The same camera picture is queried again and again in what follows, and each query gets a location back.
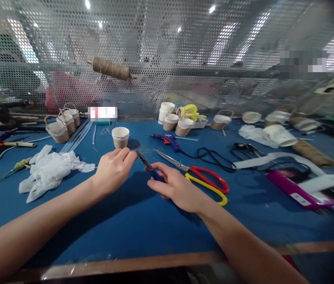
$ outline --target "ceiling light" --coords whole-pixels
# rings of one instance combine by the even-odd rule
[[[212,12],[214,12],[214,10],[215,10],[215,5],[213,5],[213,6],[210,7],[209,14],[211,14]]]

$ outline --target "perforated metal mesh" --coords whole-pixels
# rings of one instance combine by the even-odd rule
[[[326,50],[334,72],[334,1],[0,0],[0,101],[56,113],[104,99],[128,118],[167,100],[268,112],[325,83],[278,79],[282,50]],[[138,79],[93,72],[93,56]]]

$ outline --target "table edge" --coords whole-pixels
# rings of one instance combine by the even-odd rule
[[[334,252],[334,241],[293,243],[277,246],[274,247],[274,249],[281,255]],[[67,265],[55,265],[51,267],[24,269],[13,275],[8,282],[30,282],[105,273],[201,265],[223,261],[226,260],[219,252],[194,252],[186,254],[150,256],[144,258],[74,263]]]

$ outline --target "small scissors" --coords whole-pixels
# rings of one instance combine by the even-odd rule
[[[158,150],[156,150],[156,152],[160,156],[165,158],[168,162],[173,164],[176,168],[183,171],[185,173],[185,177],[186,177],[187,180],[189,180],[189,181],[193,180],[193,181],[197,182],[198,184],[201,184],[201,185],[205,186],[206,188],[214,191],[216,194],[218,194],[222,198],[222,201],[218,202],[219,205],[225,206],[227,204],[228,200],[227,200],[227,198],[224,194],[229,193],[230,189],[229,189],[229,186],[227,185],[227,183],[219,175],[217,175],[216,173],[214,173],[214,172],[212,172],[208,169],[205,169],[205,168],[199,168],[199,167],[196,167],[196,166],[191,166],[191,167],[185,166],[185,165],[177,162],[176,160],[172,159],[170,156],[167,156],[166,154],[164,154],[162,152],[159,152]],[[204,181],[199,180],[198,178],[195,178],[194,176],[191,176],[190,174],[188,174],[189,170],[191,170],[192,172],[197,174]],[[213,184],[211,181],[209,181],[207,178],[205,178],[201,173],[199,173],[199,171],[207,172],[207,173],[211,174],[212,176],[214,176],[216,179],[218,179],[222,183],[222,185],[224,186],[224,189],[219,188],[218,186]]]

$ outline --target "crumpled plastic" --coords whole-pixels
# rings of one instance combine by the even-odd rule
[[[34,155],[29,161],[32,165],[30,177],[20,182],[19,193],[29,193],[26,203],[30,203],[46,191],[59,186],[62,179],[72,170],[91,172],[95,164],[87,164],[76,157],[74,151],[68,153],[49,153],[52,146],[45,145],[43,149]]]
[[[244,125],[239,129],[239,135],[251,139],[263,145],[267,145],[272,148],[278,148],[278,144],[273,142],[269,135],[263,132],[262,128],[256,128],[253,125]]]

